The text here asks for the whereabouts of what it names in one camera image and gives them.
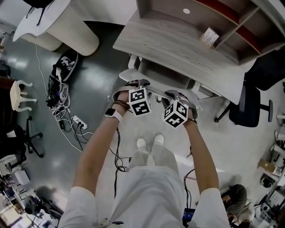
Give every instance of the white power strip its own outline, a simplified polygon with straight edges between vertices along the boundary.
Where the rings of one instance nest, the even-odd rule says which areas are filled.
[[[83,124],[83,129],[87,129],[88,125],[86,123],[84,123],[78,116],[73,116],[73,120],[78,124],[79,122],[81,122],[81,124]]]

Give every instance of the dark floor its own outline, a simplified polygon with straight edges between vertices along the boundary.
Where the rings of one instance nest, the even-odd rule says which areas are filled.
[[[121,32],[120,27],[106,23],[92,23],[91,29],[100,39],[99,50],[90,57],[82,57],[77,68],[69,78],[71,97],[70,115],[77,115],[88,124],[88,131],[94,132],[105,112],[108,96],[111,95],[118,79],[128,62],[128,54],[113,49],[113,44]],[[68,49],[63,45],[57,52],[50,52],[38,47],[41,69],[47,84],[52,66],[62,53]],[[5,48],[4,61],[11,67],[11,77],[33,83],[25,87],[29,98],[36,98],[37,103],[28,103],[31,112],[18,113],[17,123],[25,129],[26,118],[33,117],[30,134],[42,132],[43,138],[34,139],[34,145],[44,158],[27,153],[24,168],[31,179],[30,186],[40,189],[44,197],[51,199],[61,208],[73,183],[74,173],[80,152],[73,148],[58,128],[55,118],[46,106],[46,93],[34,44],[19,39],[10,41]],[[70,141],[77,147],[73,132],[67,133]]]

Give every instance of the white watch strap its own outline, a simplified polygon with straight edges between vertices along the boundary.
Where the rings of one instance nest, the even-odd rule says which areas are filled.
[[[117,118],[120,123],[121,123],[121,121],[123,119],[123,117],[121,116],[121,114],[117,110],[113,114],[113,117]]]

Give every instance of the cube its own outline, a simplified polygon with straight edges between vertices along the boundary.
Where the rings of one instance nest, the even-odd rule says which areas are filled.
[[[177,128],[179,125],[185,123],[188,119],[188,106],[175,100],[171,105],[169,105],[163,115],[163,121]]]
[[[129,105],[135,116],[151,113],[151,103],[146,88],[129,91]]]

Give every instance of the white circular hole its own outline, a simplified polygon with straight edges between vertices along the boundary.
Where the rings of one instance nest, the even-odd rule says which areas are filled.
[[[189,14],[190,10],[185,8],[185,9],[183,9],[183,12],[186,13],[186,14]]]

